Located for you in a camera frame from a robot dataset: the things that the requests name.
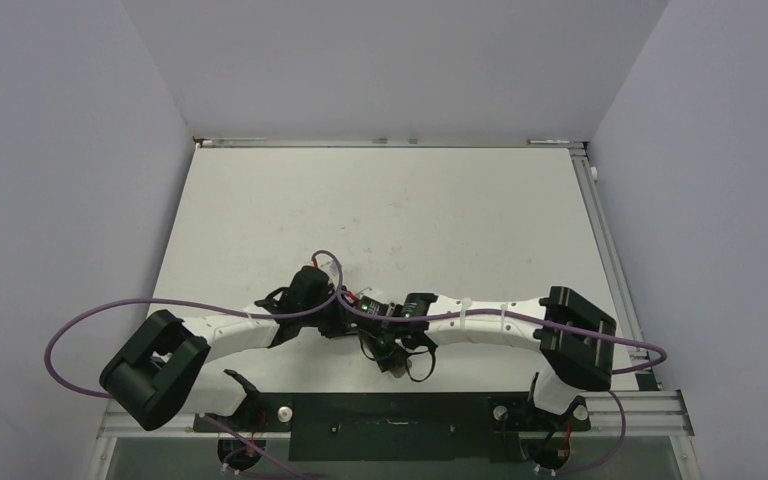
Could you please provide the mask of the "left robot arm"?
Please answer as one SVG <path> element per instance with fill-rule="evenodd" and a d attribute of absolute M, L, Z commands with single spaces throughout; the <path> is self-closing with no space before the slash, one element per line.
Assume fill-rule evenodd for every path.
<path fill-rule="evenodd" d="M 145 430 L 178 414 L 214 414 L 234 430 L 256 421 L 256 389 L 234 370 L 208 364 L 246 350 L 270 349 L 304 328 L 342 330 L 334 263 L 302 267 L 289 286 L 274 290 L 240 314 L 177 317 L 153 312 L 126 340 L 100 374 L 100 386 Z"/>

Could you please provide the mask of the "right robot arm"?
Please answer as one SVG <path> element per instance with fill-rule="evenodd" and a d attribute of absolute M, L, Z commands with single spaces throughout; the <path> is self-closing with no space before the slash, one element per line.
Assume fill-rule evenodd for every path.
<path fill-rule="evenodd" d="M 612 387 L 616 320 L 569 287 L 553 286 L 540 298 L 512 302 L 475 301 L 435 293 L 411 293 L 401 304 L 364 295 L 350 305 L 359 320 L 384 330 L 386 346 L 406 350 L 480 344 L 540 354 L 525 401 L 527 419 L 549 428 L 583 392 Z"/>

